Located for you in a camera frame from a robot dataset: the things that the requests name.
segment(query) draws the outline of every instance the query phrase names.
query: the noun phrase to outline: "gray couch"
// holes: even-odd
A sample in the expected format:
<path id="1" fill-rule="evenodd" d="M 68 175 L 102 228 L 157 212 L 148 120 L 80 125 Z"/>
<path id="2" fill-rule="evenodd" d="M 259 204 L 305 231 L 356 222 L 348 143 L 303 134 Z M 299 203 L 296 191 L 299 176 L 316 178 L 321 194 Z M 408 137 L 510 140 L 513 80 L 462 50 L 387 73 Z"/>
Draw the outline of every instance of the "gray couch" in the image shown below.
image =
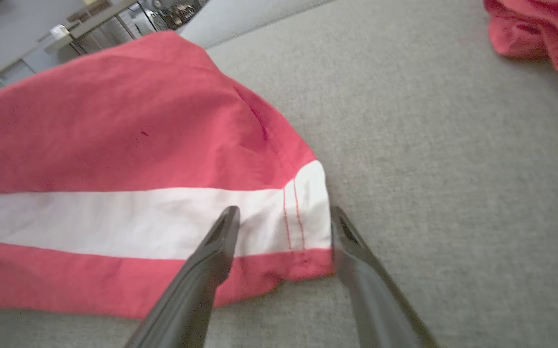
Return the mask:
<path id="1" fill-rule="evenodd" d="M 558 348 L 558 73 L 480 0 L 213 0 L 182 35 L 279 109 L 441 347 Z M 0 348 L 122 346 L 128 319 L 0 310 Z M 207 347 L 358 346 L 338 279 L 219 308 Z"/>

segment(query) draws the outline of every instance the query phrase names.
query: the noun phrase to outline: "red cloth with white stripe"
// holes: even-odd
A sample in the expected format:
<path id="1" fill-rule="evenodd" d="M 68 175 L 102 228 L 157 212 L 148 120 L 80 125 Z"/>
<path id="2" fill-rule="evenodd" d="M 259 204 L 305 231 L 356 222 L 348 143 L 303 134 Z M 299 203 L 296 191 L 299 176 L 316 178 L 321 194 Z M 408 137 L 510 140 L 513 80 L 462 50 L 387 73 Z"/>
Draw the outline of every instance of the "red cloth with white stripe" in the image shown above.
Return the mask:
<path id="1" fill-rule="evenodd" d="M 505 57 L 549 57 L 558 71 L 558 0 L 484 0 L 489 39 Z"/>
<path id="2" fill-rule="evenodd" d="M 228 205 L 215 305 L 332 273 L 322 166 L 177 34 L 0 90 L 0 307 L 143 317 Z"/>

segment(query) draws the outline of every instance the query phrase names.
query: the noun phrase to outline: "red stitching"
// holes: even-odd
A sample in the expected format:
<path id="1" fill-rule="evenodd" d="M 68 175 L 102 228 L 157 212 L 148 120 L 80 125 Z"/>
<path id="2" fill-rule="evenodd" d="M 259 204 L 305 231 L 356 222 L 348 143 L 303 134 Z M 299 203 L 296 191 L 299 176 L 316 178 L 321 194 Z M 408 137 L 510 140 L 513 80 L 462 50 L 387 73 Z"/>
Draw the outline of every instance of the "red stitching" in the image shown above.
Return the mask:
<path id="1" fill-rule="evenodd" d="M 290 228 L 288 227 L 288 211 L 285 209 L 285 187 L 283 188 L 283 220 L 285 220 L 285 231 L 288 234 L 288 247 L 292 251 L 292 241 L 290 241 Z"/>
<path id="2" fill-rule="evenodd" d="M 296 200 L 296 218 L 298 219 L 298 226 L 301 228 L 301 238 L 303 239 L 303 250 L 305 249 L 305 231 L 303 230 L 303 223 L 301 222 L 301 212 L 298 211 L 298 195 L 296 194 L 296 176 L 294 177 L 294 199 Z"/>

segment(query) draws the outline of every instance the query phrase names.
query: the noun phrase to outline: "gray wall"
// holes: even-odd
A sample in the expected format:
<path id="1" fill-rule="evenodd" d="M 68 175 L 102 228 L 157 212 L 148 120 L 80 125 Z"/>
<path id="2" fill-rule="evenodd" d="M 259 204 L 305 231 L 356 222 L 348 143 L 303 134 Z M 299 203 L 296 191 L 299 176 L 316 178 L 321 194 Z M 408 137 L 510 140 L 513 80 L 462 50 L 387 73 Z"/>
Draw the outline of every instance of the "gray wall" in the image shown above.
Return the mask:
<path id="1" fill-rule="evenodd" d="M 0 0 L 0 69 L 82 7 L 82 0 Z"/>

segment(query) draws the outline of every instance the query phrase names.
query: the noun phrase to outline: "white stripe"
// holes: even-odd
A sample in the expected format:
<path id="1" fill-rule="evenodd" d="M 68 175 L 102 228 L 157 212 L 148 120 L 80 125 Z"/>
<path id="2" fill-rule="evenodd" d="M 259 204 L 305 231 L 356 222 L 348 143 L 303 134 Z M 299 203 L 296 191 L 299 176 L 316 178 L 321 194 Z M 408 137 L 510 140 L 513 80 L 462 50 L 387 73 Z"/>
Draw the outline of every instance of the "white stripe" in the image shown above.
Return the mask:
<path id="1" fill-rule="evenodd" d="M 330 216 L 322 165 L 313 161 L 296 177 L 306 247 L 328 248 Z M 286 212 L 296 243 L 293 250 L 298 250 L 303 245 L 292 205 L 293 185 L 290 181 L 285 187 L 286 198 L 291 197 Z M 186 259 L 228 205 L 241 209 L 237 256 L 289 251 L 281 189 L 0 194 L 0 243 L 104 256 Z"/>

